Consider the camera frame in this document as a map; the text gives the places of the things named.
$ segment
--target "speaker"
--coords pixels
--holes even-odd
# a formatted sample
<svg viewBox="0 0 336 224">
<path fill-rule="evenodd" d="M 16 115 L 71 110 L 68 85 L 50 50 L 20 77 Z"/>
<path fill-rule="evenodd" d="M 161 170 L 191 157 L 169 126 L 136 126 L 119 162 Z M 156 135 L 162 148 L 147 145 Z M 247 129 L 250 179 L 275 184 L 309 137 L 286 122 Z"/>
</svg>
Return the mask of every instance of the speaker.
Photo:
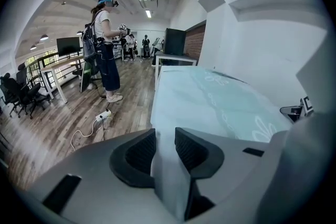
<svg viewBox="0 0 336 224">
<path fill-rule="evenodd" d="M 183 55 L 186 31 L 167 28 L 164 39 L 165 54 Z"/>
</svg>

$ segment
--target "brick wall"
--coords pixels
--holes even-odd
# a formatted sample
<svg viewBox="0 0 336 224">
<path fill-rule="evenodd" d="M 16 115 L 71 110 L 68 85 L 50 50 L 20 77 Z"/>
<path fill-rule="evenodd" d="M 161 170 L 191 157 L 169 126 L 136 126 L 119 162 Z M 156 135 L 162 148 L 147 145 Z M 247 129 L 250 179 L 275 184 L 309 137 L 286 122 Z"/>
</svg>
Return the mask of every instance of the brick wall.
<svg viewBox="0 0 336 224">
<path fill-rule="evenodd" d="M 199 26 L 187 32 L 184 44 L 184 53 L 199 60 L 201 55 L 205 25 Z"/>
</svg>

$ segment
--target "ceiling light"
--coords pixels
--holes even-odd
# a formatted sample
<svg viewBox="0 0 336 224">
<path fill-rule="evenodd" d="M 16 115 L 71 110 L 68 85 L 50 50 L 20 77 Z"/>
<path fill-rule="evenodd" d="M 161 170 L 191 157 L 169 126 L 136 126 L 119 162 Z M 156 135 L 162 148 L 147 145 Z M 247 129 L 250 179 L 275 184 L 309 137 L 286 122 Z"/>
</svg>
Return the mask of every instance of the ceiling light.
<svg viewBox="0 0 336 224">
<path fill-rule="evenodd" d="M 46 34 L 44 34 L 44 35 L 41 36 L 40 40 L 46 40 L 46 39 L 48 39 L 48 38 L 49 38 L 49 37 L 48 37 Z"/>
<path fill-rule="evenodd" d="M 152 18 L 151 12 L 149 10 L 146 10 L 146 13 L 148 18 Z"/>
</svg>

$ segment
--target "white desk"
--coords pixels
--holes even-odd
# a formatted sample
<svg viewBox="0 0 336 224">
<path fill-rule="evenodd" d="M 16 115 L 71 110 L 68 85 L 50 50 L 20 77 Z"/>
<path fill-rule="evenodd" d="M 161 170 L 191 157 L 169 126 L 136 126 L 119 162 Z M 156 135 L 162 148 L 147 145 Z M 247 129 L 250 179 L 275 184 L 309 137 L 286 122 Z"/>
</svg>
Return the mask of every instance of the white desk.
<svg viewBox="0 0 336 224">
<path fill-rule="evenodd" d="M 160 59 L 192 62 L 193 66 L 195 66 L 196 63 L 197 63 L 196 59 L 190 58 L 188 56 L 177 56 L 177 55 L 164 54 L 161 51 L 158 51 L 155 55 L 156 55 L 156 64 L 155 64 L 155 90 L 156 90 L 156 86 L 157 86 L 157 79 L 159 77 L 159 62 L 160 62 Z"/>
<path fill-rule="evenodd" d="M 57 68 L 60 68 L 61 66 L 67 65 L 68 63 L 71 63 L 71 62 L 74 62 L 74 61 L 78 61 L 78 60 L 81 60 L 81 59 L 83 59 L 83 55 L 82 56 L 72 57 L 70 59 L 64 59 L 64 60 L 61 60 L 61 61 L 54 62 L 54 63 L 52 63 L 52 64 L 50 64 L 50 65 L 48 65 L 48 66 L 46 66 L 46 67 L 44 67 L 44 68 L 41 69 L 41 75 L 42 75 L 42 78 L 43 78 L 43 82 L 44 82 L 44 85 L 46 86 L 47 93 L 50 95 L 51 99 L 54 99 L 54 96 L 53 96 L 53 94 L 51 92 L 51 88 L 50 88 L 49 83 L 47 81 L 45 72 L 50 72 L 51 71 L 51 73 L 53 75 L 53 78 L 54 78 L 54 82 L 55 82 L 56 87 L 58 89 L 58 92 L 61 95 L 62 100 L 64 101 L 64 103 L 67 103 L 68 100 L 65 98 L 65 95 L 64 95 L 64 93 L 62 91 L 62 88 L 61 88 L 61 85 L 58 82 L 55 70 Z"/>
</svg>

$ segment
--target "wooden floor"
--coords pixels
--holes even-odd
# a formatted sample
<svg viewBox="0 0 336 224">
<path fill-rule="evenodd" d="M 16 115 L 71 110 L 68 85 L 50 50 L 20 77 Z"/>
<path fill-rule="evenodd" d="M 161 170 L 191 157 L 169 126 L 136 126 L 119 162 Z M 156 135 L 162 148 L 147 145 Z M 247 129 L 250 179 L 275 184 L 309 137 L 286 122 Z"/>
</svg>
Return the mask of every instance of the wooden floor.
<svg viewBox="0 0 336 224">
<path fill-rule="evenodd" d="M 121 62 L 117 60 L 120 75 L 122 101 L 112 103 L 109 109 L 112 119 L 104 120 L 107 130 L 104 138 L 110 139 L 130 132 L 151 128 L 150 116 L 154 99 L 154 72 L 151 61 Z M 99 91 L 104 93 L 100 84 Z M 79 79 L 73 79 L 62 87 L 68 103 L 64 104 L 57 91 L 51 104 L 44 103 L 45 111 L 38 108 L 33 119 L 22 113 L 8 116 L 7 107 L 0 117 L 1 133 L 12 145 L 6 157 L 9 165 L 8 178 L 12 184 L 27 189 L 41 174 L 73 152 L 70 139 L 76 130 L 83 135 L 91 132 L 95 116 L 105 111 L 106 99 L 98 96 L 97 90 L 79 92 Z M 75 135 L 76 149 L 103 139 L 102 123 L 95 123 L 93 135 Z"/>
</svg>

